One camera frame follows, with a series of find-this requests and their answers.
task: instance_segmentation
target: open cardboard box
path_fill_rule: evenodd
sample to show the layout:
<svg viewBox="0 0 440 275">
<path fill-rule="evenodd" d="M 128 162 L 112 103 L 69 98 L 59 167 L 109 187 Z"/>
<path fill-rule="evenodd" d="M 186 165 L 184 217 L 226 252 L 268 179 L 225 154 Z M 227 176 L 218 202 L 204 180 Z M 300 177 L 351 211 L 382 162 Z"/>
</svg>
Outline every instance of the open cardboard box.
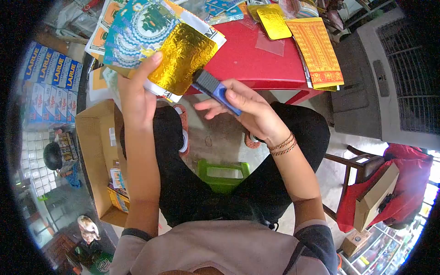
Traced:
<svg viewBox="0 0 440 275">
<path fill-rule="evenodd" d="M 99 219 L 120 227 L 124 227 L 127 214 L 112 205 L 107 185 L 111 179 L 110 169 L 113 168 L 114 161 L 118 160 L 127 187 L 127 180 L 124 178 L 127 163 L 119 142 L 122 125 L 122 114 L 111 100 L 102 101 L 76 116 L 78 139 Z M 114 128 L 116 136 L 113 146 L 111 128 Z"/>
<path fill-rule="evenodd" d="M 362 232 L 379 214 L 379 206 L 385 197 L 392 194 L 399 177 L 399 169 L 392 163 L 382 171 L 382 176 L 378 177 L 375 183 L 372 183 L 356 199 L 355 219 L 353 227 Z"/>
</svg>

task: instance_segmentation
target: yellow joss paper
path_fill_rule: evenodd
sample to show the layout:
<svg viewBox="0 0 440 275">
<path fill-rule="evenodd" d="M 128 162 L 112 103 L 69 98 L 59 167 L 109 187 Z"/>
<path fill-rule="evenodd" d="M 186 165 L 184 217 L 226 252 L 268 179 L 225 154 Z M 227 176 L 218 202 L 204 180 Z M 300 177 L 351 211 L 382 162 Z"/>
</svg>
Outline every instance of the yellow joss paper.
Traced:
<svg viewBox="0 0 440 275">
<path fill-rule="evenodd" d="M 183 95 L 192 83 L 193 73 L 203 68 L 217 50 L 217 43 L 180 23 L 164 41 L 163 61 L 148 79 L 175 95 Z"/>
<path fill-rule="evenodd" d="M 304 56 L 313 88 L 343 85 L 342 72 L 323 19 L 292 19 L 287 20 L 286 24 Z"/>
<path fill-rule="evenodd" d="M 266 33 L 272 40 L 292 37 L 292 33 L 287 27 L 284 19 L 277 9 L 264 8 L 258 9 L 257 14 L 260 17 Z"/>
<path fill-rule="evenodd" d="M 258 16 L 258 13 L 257 13 L 257 10 L 259 10 L 259 9 L 266 9 L 266 8 L 277 9 L 283 18 L 286 17 L 284 15 L 284 12 L 282 11 L 281 7 L 278 4 L 249 5 L 247 7 L 248 7 L 249 14 L 252 16 L 252 18 L 256 22 L 261 22 L 260 17 Z"/>
</svg>

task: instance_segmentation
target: right hand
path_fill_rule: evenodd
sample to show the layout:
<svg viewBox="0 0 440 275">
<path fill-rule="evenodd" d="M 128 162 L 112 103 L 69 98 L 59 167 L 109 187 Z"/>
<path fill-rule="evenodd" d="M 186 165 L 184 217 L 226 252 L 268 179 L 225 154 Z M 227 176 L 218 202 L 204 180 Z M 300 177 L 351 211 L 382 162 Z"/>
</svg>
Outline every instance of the right hand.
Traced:
<svg viewBox="0 0 440 275">
<path fill-rule="evenodd" d="M 226 99 L 242 111 L 235 118 L 257 138 L 264 140 L 269 147 L 283 143 L 290 136 L 290 130 L 275 113 L 269 103 L 256 91 L 243 83 L 228 79 L 222 81 L 227 88 Z M 207 99 L 194 105 L 196 110 L 207 110 L 206 119 L 212 119 L 221 113 L 230 113 L 228 109 L 215 99 Z"/>
</svg>

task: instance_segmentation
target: red table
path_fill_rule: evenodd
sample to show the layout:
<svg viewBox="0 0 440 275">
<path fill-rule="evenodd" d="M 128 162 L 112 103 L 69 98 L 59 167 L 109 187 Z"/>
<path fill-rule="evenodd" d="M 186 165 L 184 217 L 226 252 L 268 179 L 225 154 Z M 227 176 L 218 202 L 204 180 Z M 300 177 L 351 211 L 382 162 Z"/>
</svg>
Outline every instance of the red table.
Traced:
<svg viewBox="0 0 440 275">
<path fill-rule="evenodd" d="M 214 26 L 227 39 L 205 66 L 219 80 L 235 78 L 255 90 L 301 90 L 286 104 L 298 104 L 324 91 L 307 87 L 304 69 L 292 38 L 284 39 L 284 55 L 255 48 L 260 25 L 254 30 L 232 21 Z M 190 87 L 186 95 L 200 93 Z"/>
</svg>

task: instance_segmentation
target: brown box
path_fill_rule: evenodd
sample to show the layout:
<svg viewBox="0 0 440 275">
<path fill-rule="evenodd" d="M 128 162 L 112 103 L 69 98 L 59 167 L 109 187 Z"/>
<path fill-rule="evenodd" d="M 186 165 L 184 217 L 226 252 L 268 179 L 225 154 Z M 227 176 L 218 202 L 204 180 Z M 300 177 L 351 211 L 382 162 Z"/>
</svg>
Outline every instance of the brown box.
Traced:
<svg viewBox="0 0 440 275">
<path fill-rule="evenodd" d="M 399 177 L 399 169 L 393 163 L 383 175 L 356 199 L 353 227 L 362 232 L 379 214 L 378 208 L 388 194 L 392 194 Z"/>
<path fill-rule="evenodd" d="M 110 169 L 114 166 L 114 160 L 119 160 L 123 178 L 126 171 L 119 142 L 122 122 L 122 114 L 111 100 L 102 101 L 80 112 L 75 121 L 98 216 L 100 220 L 120 227 L 124 227 L 127 213 L 112 204 L 107 186 L 111 180 Z M 110 143 L 109 129 L 112 127 L 117 137 L 116 146 Z"/>
<path fill-rule="evenodd" d="M 368 238 L 371 236 L 371 233 L 367 230 L 362 231 L 362 233 L 359 233 L 356 230 L 353 230 L 350 235 L 345 237 L 344 241 L 342 242 L 341 249 L 349 256 L 351 257 L 354 253 L 358 252 L 359 249 L 362 248 L 362 246 L 365 245 Z"/>
</svg>

